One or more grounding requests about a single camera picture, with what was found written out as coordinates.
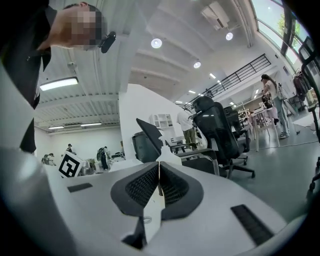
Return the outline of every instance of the office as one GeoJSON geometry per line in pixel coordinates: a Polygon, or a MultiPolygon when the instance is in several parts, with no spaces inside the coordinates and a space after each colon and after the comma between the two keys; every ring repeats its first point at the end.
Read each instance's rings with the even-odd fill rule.
{"type": "MultiPolygon", "coordinates": [[[[50,2],[56,10],[68,4],[72,2],[50,2]]],[[[101,230],[96,233],[110,232],[119,248],[121,241],[133,244],[128,234],[134,234],[138,217],[145,217],[146,239],[140,241],[140,249],[156,255],[205,255],[213,250],[224,255],[244,253],[276,237],[288,224],[302,221],[308,213],[307,191],[313,190],[313,194],[309,193],[312,199],[319,190],[317,184],[310,184],[320,155],[313,114],[308,112],[315,104],[310,84],[319,83],[317,64],[307,67],[312,79],[303,84],[304,90],[297,90],[295,83],[304,62],[299,49],[309,38],[302,23],[288,15],[281,2],[273,0],[124,0],[90,4],[107,18],[107,34],[116,32],[107,53],[100,49],[52,47],[51,61],[39,74],[40,96],[35,110],[21,95],[7,98],[3,102],[17,106],[13,109],[22,117],[16,120],[12,115],[4,115],[7,125],[1,128],[3,145],[17,150],[13,159],[30,157],[34,166],[45,169],[49,191],[66,192],[66,197],[62,193],[53,197],[57,211],[80,244],[85,239],[76,223],[85,223],[87,216],[94,220],[83,227],[92,233],[99,227],[101,230]],[[291,29],[281,29],[283,16],[291,29]],[[264,74],[277,86],[281,84],[283,97],[287,98],[283,111],[290,133],[286,136],[282,132],[286,131],[287,121],[273,113],[279,113],[278,109],[275,111],[275,94],[271,92],[270,108],[269,94],[262,94],[266,90],[264,74]],[[183,109],[193,116],[189,121],[194,120],[195,127],[192,122],[188,129],[183,127],[184,121],[188,121],[179,118],[183,109]],[[218,127],[217,115],[225,116],[224,126],[218,127]],[[231,116],[237,124],[232,123],[231,116]],[[35,156],[18,150],[33,117],[35,156]],[[147,124],[138,123],[137,119],[147,124]],[[237,125],[240,130],[247,130],[239,134],[237,125]],[[215,137],[216,128],[226,133],[222,131],[215,137]],[[156,131],[158,138],[165,138],[176,154],[168,157],[182,165],[174,170],[165,164],[152,165],[163,144],[160,140],[147,140],[148,129],[156,131]],[[193,144],[179,147],[179,143],[188,142],[193,144]],[[235,145],[232,150],[227,148],[228,143],[235,145]],[[45,155],[50,153],[54,155],[50,163],[53,161],[56,166],[39,165],[43,159],[46,164],[45,155]],[[59,172],[66,178],[61,179],[59,172]],[[136,191],[139,194],[143,190],[148,200],[137,203],[135,198],[129,209],[123,208],[116,200],[122,197],[112,193],[114,186],[138,172],[149,174],[149,185],[138,179],[143,189],[136,191]],[[157,188],[159,174],[161,186],[157,188]],[[177,184],[170,177],[187,181],[190,188],[201,188],[196,200],[185,201],[193,193],[183,186],[184,182],[175,187],[177,184]],[[169,203],[168,187],[175,187],[180,195],[175,202],[169,203]],[[216,200],[215,208],[210,206],[208,195],[216,200]],[[215,195],[224,195],[226,199],[219,200],[215,195]],[[99,203],[103,197],[107,204],[99,203]],[[180,212],[185,209],[183,202],[193,206],[187,213],[180,212]],[[179,214],[170,215],[170,205],[176,207],[172,212],[179,214]],[[263,241],[257,241],[241,226],[237,211],[244,209],[234,208],[239,205],[246,205],[264,223],[263,241]],[[124,214],[132,209],[136,211],[130,216],[124,214]],[[73,222],[68,213],[74,213],[78,221],[73,222]],[[107,221],[101,221],[106,215],[107,221]],[[183,218],[167,221],[178,215],[183,218]],[[225,231],[225,236],[218,237],[221,231],[225,231]],[[203,237],[194,239],[200,233],[203,237]]],[[[17,95],[15,87],[9,84],[7,80],[3,88],[8,93],[2,95],[17,95]]],[[[103,244],[101,236],[94,240],[94,247],[103,252],[107,243],[103,244]]]]}

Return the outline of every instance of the white wall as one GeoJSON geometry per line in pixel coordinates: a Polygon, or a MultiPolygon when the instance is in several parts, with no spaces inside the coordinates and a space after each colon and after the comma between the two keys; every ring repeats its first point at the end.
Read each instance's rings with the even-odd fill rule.
{"type": "Polygon", "coordinates": [[[52,140],[49,133],[34,127],[34,140],[36,146],[36,158],[41,161],[45,154],[52,152],[52,140]]]}
{"type": "Polygon", "coordinates": [[[99,148],[107,146],[111,154],[119,152],[121,148],[120,128],[82,131],[51,135],[52,153],[55,163],[59,163],[61,155],[70,143],[72,150],[83,160],[95,158],[99,148]]]}
{"type": "Polygon", "coordinates": [[[182,109],[168,99],[139,85],[128,84],[127,92],[119,93],[120,127],[126,159],[135,158],[132,136],[141,132],[136,118],[149,123],[152,114],[170,114],[175,136],[183,136],[177,115],[182,109]]]}

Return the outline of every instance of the railing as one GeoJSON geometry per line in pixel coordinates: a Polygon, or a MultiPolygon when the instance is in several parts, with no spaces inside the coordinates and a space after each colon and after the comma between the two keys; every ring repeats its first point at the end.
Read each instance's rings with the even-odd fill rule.
{"type": "MultiPolygon", "coordinates": [[[[263,70],[267,66],[271,65],[270,61],[267,59],[266,54],[262,54],[258,58],[254,59],[247,65],[243,66],[242,68],[238,69],[236,72],[232,73],[231,75],[227,76],[225,79],[221,80],[219,83],[216,83],[214,86],[206,89],[202,95],[209,96],[213,98],[224,91],[234,87],[235,85],[239,84],[241,81],[253,76],[257,72],[263,70]]],[[[201,96],[197,96],[193,98],[189,103],[192,104],[197,98],[201,96]]],[[[191,104],[186,104],[185,107],[191,108],[191,104]]]]}

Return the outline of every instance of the fluorescent light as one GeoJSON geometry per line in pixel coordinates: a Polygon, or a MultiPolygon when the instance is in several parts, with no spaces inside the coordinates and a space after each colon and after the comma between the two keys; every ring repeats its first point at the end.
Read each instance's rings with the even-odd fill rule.
{"type": "Polygon", "coordinates": [[[225,39],[227,39],[228,41],[230,41],[233,37],[234,37],[234,34],[232,34],[231,32],[229,32],[228,34],[226,34],[225,39]]]}
{"type": "Polygon", "coordinates": [[[54,129],[63,129],[63,126],[56,126],[56,127],[49,127],[49,129],[54,130],[54,129]]]}
{"type": "Polygon", "coordinates": [[[100,122],[96,122],[96,123],[85,123],[85,124],[81,124],[80,126],[99,126],[102,125],[102,123],[100,122]]]}
{"type": "Polygon", "coordinates": [[[46,90],[50,90],[50,89],[54,89],[62,86],[72,86],[77,84],[78,84],[78,79],[76,77],[69,77],[69,78],[55,80],[52,82],[46,82],[40,85],[40,89],[42,91],[46,91],[46,90]]]}
{"type": "Polygon", "coordinates": [[[200,68],[200,66],[201,66],[201,62],[196,62],[196,63],[194,63],[194,65],[193,65],[193,67],[195,68],[195,69],[197,69],[197,68],[200,68]]]}
{"type": "Polygon", "coordinates": [[[158,49],[162,46],[162,41],[159,38],[155,38],[151,41],[151,46],[155,49],[158,49]]]}

